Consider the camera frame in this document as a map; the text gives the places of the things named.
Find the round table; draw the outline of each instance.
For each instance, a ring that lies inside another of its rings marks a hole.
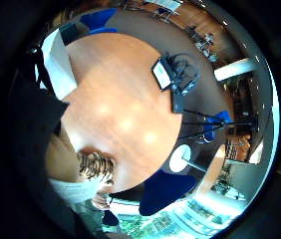
[[[99,150],[117,163],[115,184],[103,192],[139,185],[168,158],[181,115],[171,111],[151,67],[160,56],[132,36],[102,33],[66,47],[78,87],[62,121],[76,150]]]

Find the blue chair back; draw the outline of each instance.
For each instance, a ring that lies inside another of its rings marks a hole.
[[[144,182],[144,193],[140,201],[140,215],[151,216],[181,198],[196,184],[189,175],[170,174],[158,170]]]
[[[98,12],[83,15],[80,19],[90,29],[89,35],[102,32],[117,32],[115,28],[107,28],[105,25],[117,12],[116,8],[109,8]]]
[[[223,111],[218,113],[213,117],[209,117],[206,119],[206,122],[232,122],[228,111]],[[212,142],[215,137],[215,132],[212,130],[214,128],[213,125],[207,124],[203,127],[203,130],[206,131],[203,134],[203,142]]]

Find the white paper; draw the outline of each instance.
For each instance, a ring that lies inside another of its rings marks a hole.
[[[77,87],[77,82],[59,29],[44,40],[42,51],[53,89],[61,100]]]

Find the person's arm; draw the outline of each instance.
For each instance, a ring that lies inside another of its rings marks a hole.
[[[45,158],[46,170],[51,178],[67,182],[84,180],[80,176],[79,160],[63,127],[59,136],[51,135]]]

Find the hand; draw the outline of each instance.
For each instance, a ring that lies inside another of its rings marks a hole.
[[[110,204],[107,201],[106,194],[97,193],[92,199],[92,204],[100,210],[109,210]]]

